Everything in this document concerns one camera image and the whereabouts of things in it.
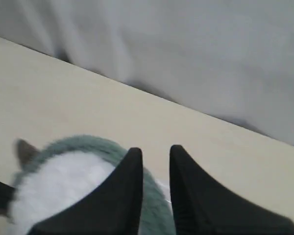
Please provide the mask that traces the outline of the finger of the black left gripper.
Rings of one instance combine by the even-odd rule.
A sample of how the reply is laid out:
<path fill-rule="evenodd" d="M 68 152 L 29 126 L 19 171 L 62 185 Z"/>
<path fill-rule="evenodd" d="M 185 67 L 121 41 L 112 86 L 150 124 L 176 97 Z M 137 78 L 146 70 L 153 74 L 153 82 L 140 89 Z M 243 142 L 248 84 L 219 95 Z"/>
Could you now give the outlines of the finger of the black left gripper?
<path fill-rule="evenodd" d="M 9 204 L 13 199 L 15 188 L 0 182 L 0 216 L 9 216 Z"/>

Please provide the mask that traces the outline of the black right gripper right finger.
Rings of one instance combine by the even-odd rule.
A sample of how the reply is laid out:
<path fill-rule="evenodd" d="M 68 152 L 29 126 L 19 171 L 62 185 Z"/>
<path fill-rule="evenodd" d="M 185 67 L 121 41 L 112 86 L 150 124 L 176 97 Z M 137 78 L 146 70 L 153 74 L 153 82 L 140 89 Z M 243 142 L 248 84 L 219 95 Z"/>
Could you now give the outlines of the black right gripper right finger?
<path fill-rule="evenodd" d="M 178 235 L 294 235 L 294 223 L 235 194 L 181 145 L 170 148 L 170 195 Z"/>

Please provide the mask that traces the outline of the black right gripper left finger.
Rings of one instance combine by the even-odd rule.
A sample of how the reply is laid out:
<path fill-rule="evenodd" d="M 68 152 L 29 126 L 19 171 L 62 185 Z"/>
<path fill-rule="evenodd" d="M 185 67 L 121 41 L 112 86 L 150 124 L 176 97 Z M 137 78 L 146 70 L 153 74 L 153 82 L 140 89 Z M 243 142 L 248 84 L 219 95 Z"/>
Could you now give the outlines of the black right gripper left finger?
<path fill-rule="evenodd" d="M 82 200 L 35 224 L 31 235 L 137 235 L 143 200 L 143 158 L 130 148 L 107 179 Z"/>

